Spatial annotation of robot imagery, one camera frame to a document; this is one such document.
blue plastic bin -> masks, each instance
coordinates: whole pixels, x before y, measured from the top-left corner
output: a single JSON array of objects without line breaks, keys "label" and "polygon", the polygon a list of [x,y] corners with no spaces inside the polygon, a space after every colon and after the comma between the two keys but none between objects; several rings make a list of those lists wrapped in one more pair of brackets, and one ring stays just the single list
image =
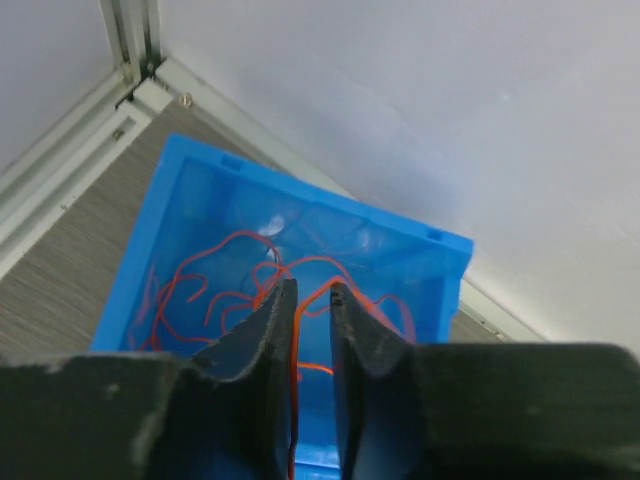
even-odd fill
[{"label": "blue plastic bin", "polygon": [[[392,293],[404,299],[419,342],[447,341],[460,280],[471,258],[469,239],[172,135],[140,209],[91,350],[138,348],[150,334],[156,307],[149,299],[157,292],[156,283],[164,285],[186,257],[241,229],[271,239],[284,263],[308,255],[335,258],[369,298]],[[165,309],[167,318],[182,335],[219,336],[221,310],[239,302],[222,300],[205,328],[209,300],[227,290],[255,294],[248,273],[262,260],[272,260],[271,250],[243,237],[190,264],[183,273],[205,274],[207,291],[187,303],[201,283],[179,283]],[[292,272],[301,299],[338,273],[322,262],[304,264]],[[273,270],[260,273],[264,280]],[[317,301],[314,309],[321,305]],[[397,306],[392,302],[380,306],[401,330]],[[226,323],[232,327],[247,314],[248,310],[233,311]],[[328,315],[303,318],[301,362],[331,365]],[[204,346],[179,342],[165,329],[159,330],[159,337],[165,350],[179,355],[191,355]],[[313,474],[313,478],[337,479],[333,379],[315,370],[304,370],[302,375],[297,478]]]}]

floor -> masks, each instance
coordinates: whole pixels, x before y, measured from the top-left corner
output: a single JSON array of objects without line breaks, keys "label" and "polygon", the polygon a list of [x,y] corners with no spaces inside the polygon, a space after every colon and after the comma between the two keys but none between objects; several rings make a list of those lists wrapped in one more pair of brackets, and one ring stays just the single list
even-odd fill
[{"label": "floor", "polygon": [[[0,281],[0,352],[86,350],[167,135],[243,152],[169,105]],[[499,342],[459,313],[452,341]]]}]

white wall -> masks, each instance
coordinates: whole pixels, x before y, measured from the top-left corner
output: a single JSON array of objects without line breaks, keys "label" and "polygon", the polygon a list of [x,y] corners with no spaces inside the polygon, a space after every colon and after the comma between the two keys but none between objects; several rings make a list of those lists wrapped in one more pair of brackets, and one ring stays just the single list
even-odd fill
[{"label": "white wall", "polygon": [[113,68],[99,0],[3,0],[0,174]]},{"label": "white wall", "polygon": [[368,202],[474,238],[556,340],[640,352],[640,2],[161,1],[165,51]]}]

orange wire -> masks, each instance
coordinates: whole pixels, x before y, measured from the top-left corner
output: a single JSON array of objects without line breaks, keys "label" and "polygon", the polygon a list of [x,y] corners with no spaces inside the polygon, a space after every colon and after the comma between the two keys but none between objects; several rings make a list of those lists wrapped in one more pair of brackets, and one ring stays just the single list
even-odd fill
[{"label": "orange wire", "polygon": [[249,302],[253,301],[253,297],[251,295],[246,295],[246,294],[240,293],[240,292],[227,291],[227,292],[220,292],[220,293],[214,295],[214,297],[209,302],[209,308],[207,309],[207,314],[204,317],[204,326],[205,327],[209,324],[209,317],[211,316],[211,312],[213,312],[213,306],[215,305],[215,303],[219,299],[224,298],[224,297],[238,297],[238,298],[241,298],[243,300],[247,300]]},{"label": "orange wire", "polygon": [[409,306],[405,303],[403,299],[401,299],[397,295],[394,295],[393,293],[387,293],[381,296],[374,303],[379,304],[380,302],[382,302],[387,298],[395,302],[398,305],[398,308],[400,309],[400,317],[402,318],[402,331],[404,333],[404,337],[407,339],[408,342],[416,343],[417,341],[416,325],[413,322],[413,317],[411,316],[411,309],[409,309]]},{"label": "orange wire", "polygon": [[[329,375],[333,375],[333,370],[331,370],[329,367],[325,367],[323,365],[318,365],[318,364],[313,364],[313,363],[304,363],[304,362],[300,362],[298,363],[298,351],[299,351],[299,346],[300,346],[300,324],[301,324],[301,317],[303,314],[306,314],[308,316],[311,317],[315,317],[315,316],[319,316],[322,313],[326,312],[329,307],[323,307],[317,311],[314,312],[307,312],[308,307],[316,300],[318,299],[323,293],[325,293],[329,288],[331,288],[333,285],[337,284],[337,283],[346,283],[350,286],[352,293],[354,294],[354,296],[358,299],[358,301],[364,306],[364,308],[371,313],[372,315],[376,316],[376,318],[387,328],[391,329],[392,331],[396,332],[399,334],[397,328],[391,323],[391,321],[388,319],[388,317],[379,309],[379,307],[377,306],[380,302],[382,302],[384,299],[390,299],[392,301],[394,301],[399,309],[400,309],[400,313],[402,315],[403,318],[403,330],[404,330],[404,334],[407,337],[408,340],[410,341],[415,341],[415,326],[413,325],[413,320],[411,318],[411,312],[409,310],[409,308],[407,307],[406,303],[399,297],[392,295],[392,294],[386,294],[383,295],[382,297],[380,297],[378,300],[376,300],[375,302],[371,302],[366,295],[364,295],[357,287],[357,285],[355,284],[355,282],[353,281],[353,278],[351,277],[351,275],[349,274],[349,272],[344,268],[344,266],[339,263],[338,261],[334,260],[331,257],[327,257],[327,256],[320,256],[320,255],[313,255],[313,256],[309,256],[309,257],[304,257],[298,260],[295,260],[291,263],[289,263],[288,265],[282,265],[282,257],[280,255],[280,252],[278,251],[278,249],[276,248],[276,246],[267,238],[258,235],[252,231],[249,230],[238,230],[236,232],[233,232],[232,234],[230,234],[229,236],[227,236],[224,240],[222,240],[219,244],[208,248],[206,250],[202,250],[201,252],[196,253],[195,255],[192,255],[190,257],[188,257],[187,259],[183,260],[179,265],[178,268],[176,269],[176,271],[174,272],[174,275],[172,277],[172,279],[163,286],[163,288],[158,292],[157,295],[157,302],[158,302],[158,311],[155,315],[154,318],[154,322],[152,325],[152,332],[151,335],[149,336],[149,338],[147,340],[145,340],[145,342],[140,345],[140,347],[138,348],[138,350],[143,350],[147,347],[147,345],[150,343],[151,347],[153,350],[156,350],[158,348],[162,348],[161,342],[160,342],[160,338],[157,336],[157,328],[160,322],[162,322],[164,324],[164,326],[167,328],[167,330],[169,330],[169,333],[171,333],[171,335],[173,335],[177,340],[179,341],[185,341],[185,342],[201,342],[201,343],[210,343],[212,340],[208,339],[208,338],[200,338],[200,337],[184,337],[180,334],[178,334],[173,327],[170,325],[170,323],[167,321],[165,315],[164,315],[164,308],[167,306],[169,298],[172,296],[173,294],[173,290],[175,289],[175,286],[178,282],[185,280],[187,278],[199,278],[203,281],[203,285],[202,287],[194,294],[192,294],[188,299],[187,302],[191,302],[193,300],[195,300],[196,298],[198,298],[202,293],[204,293],[207,290],[208,287],[208,282],[206,277],[204,277],[203,275],[199,275],[199,274],[186,274],[186,275],[180,275],[180,272],[182,271],[182,269],[188,265],[189,263],[198,260],[204,256],[210,255],[216,251],[218,251],[220,248],[222,248],[224,245],[226,245],[230,240],[239,237],[239,236],[247,236],[250,238],[254,238],[264,244],[266,244],[274,253],[274,257],[276,259],[276,262],[271,262],[271,261],[263,261],[258,263],[257,265],[254,266],[254,268],[251,271],[251,277],[255,283],[256,289],[257,289],[257,293],[255,295],[255,297],[251,297],[250,295],[241,293],[241,292],[234,292],[234,291],[225,291],[225,292],[220,292],[218,294],[216,294],[211,301],[209,302],[209,308],[207,310],[207,314],[205,316],[205,320],[204,320],[204,325],[206,326],[209,322],[209,318],[210,315],[213,311],[213,307],[215,305],[215,302],[217,300],[219,300],[220,298],[226,297],[226,296],[234,296],[237,298],[241,298],[243,300],[246,300],[250,303],[245,303],[245,304],[240,304],[240,305],[233,305],[230,307],[227,307],[225,310],[223,310],[222,314],[221,314],[221,330],[222,333],[226,333],[226,325],[225,325],[225,318],[226,315],[233,310],[239,310],[242,308],[253,308],[256,309],[257,306],[262,303],[262,301],[264,300],[264,298],[266,297],[266,295],[269,293],[270,289],[273,287],[273,285],[275,285],[275,283],[278,281],[278,279],[284,275],[286,277],[290,277],[291,276],[291,268],[306,263],[306,262],[311,262],[311,261],[325,261],[328,263],[331,263],[332,265],[334,265],[336,268],[338,268],[338,270],[340,271],[340,273],[343,276],[333,276],[331,277],[328,281],[326,281],[320,288],[318,288],[317,290],[315,290],[311,295],[309,295],[307,298],[305,298],[300,305],[298,306],[298,308],[296,309],[296,312],[294,314],[294,321],[293,321],[293,332],[292,332],[292,339],[291,339],[291,357],[290,357],[290,402],[291,402],[291,410],[292,410],[292,414],[291,414],[291,444],[289,446],[289,458],[288,458],[288,473],[289,473],[289,478],[291,480],[294,479],[295,476],[295,449],[296,449],[296,445],[298,442],[298,417],[299,417],[299,411],[298,411],[298,390],[297,390],[297,379],[298,379],[298,368],[306,368],[306,369],[312,369],[312,370],[317,370],[317,371],[322,371],[325,372]],[[260,281],[258,280],[257,277],[257,272],[260,268],[262,267],[272,267],[276,269],[276,272],[273,273],[271,276],[269,276],[263,283],[260,283]]]},{"label": "orange wire", "polygon": [[158,329],[158,324],[161,321],[169,330],[169,332],[171,332],[171,334],[177,338],[178,340],[180,340],[181,338],[185,338],[188,340],[184,340],[184,341],[198,341],[198,342],[203,342],[204,339],[198,338],[196,340],[196,338],[189,338],[189,337],[181,337],[180,335],[178,335],[177,333],[175,333],[175,330],[173,330],[173,328],[171,327],[171,325],[169,325],[169,323],[167,322],[166,318],[164,317],[164,309],[167,306],[167,303],[169,301],[169,298],[171,298],[172,294],[173,294],[173,290],[176,286],[177,283],[177,278],[180,275],[180,272],[182,271],[182,269],[187,266],[189,263],[194,262],[195,260],[198,260],[200,258],[206,257],[207,255],[210,255],[212,253],[217,252],[218,250],[220,250],[222,247],[224,247],[227,243],[229,243],[231,240],[233,240],[234,238],[237,237],[241,237],[241,236],[246,236],[249,238],[253,238],[255,240],[258,240],[262,243],[264,243],[265,245],[267,245],[268,247],[270,247],[273,250],[273,254],[274,257],[276,258],[276,262],[277,264],[282,264],[282,258],[280,257],[280,252],[278,251],[278,249],[276,248],[276,246],[273,244],[273,242],[271,242],[271,240],[269,240],[268,238],[263,237],[262,235],[258,235],[257,233],[254,233],[250,230],[236,230],[235,232],[231,233],[230,235],[228,235],[226,238],[224,238],[220,243],[218,243],[217,245],[214,245],[213,247],[210,247],[208,249],[202,250],[194,255],[191,255],[190,257],[187,257],[185,260],[183,260],[179,265],[178,268],[176,269],[173,278],[171,279],[171,281],[165,285],[165,287],[167,287],[167,291],[166,291],[166,296],[164,296],[164,298],[162,298],[162,295],[158,295],[158,298],[160,299],[159,305],[158,305],[158,311],[156,313],[156,317],[154,319],[153,325],[151,327],[151,337],[152,337],[152,345],[154,343],[155,338],[157,337],[157,329]]},{"label": "orange wire", "polygon": [[308,370],[318,370],[319,372],[324,372],[329,375],[333,375],[333,370],[331,370],[329,367],[325,367],[324,365],[318,365],[317,363],[298,362],[298,368],[306,368]]},{"label": "orange wire", "polygon": [[[174,280],[176,280],[175,283],[178,283],[180,281],[183,280],[189,280],[189,279],[193,279],[193,278],[198,278],[201,279],[202,275],[197,274],[197,273],[187,273],[185,275],[180,275],[178,277],[174,277]],[[156,297],[157,303],[158,303],[158,311],[156,312],[156,315],[153,319],[153,324],[151,327],[151,336],[150,341],[151,341],[151,348],[153,349],[153,351],[158,351],[161,350],[162,347],[158,346],[158,343],[160,341],[160,338],[157,335],[157,329],[158,329],[158,323],[162,322],[163,325],[167,328],[167,330],[169,330],[169,333],[171,333],[171,335],[173,335],[173,337],[175,337],[177,340],[181,341],[181,342],[196,342],[196,343],[210,343],[211,339],[208,338],[200,338],[200,337],[184,337],[182,335],[180,335],[179,333],[177,333],[173,327],[171,326],[171,324],[168,322],[168,320],[166,319],[164,312],[162,310],[160,310],[161,305],[164,304],[166,305],[166,300],[169,297],[169,294],[167,293],[169,290],[169,286],[170,284],[167,283],[165,284],[162,289],[158,292],[158,295]]]}]

screw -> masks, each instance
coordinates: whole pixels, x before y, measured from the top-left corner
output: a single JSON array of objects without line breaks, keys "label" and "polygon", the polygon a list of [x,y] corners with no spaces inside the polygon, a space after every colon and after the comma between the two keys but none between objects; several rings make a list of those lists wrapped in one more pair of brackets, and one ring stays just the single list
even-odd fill
[{"label": "screw", "polygon": [[191,108],[193,106],[193,97],[190,93],[183,93],[180,95],[180,105],[184,108]]}]

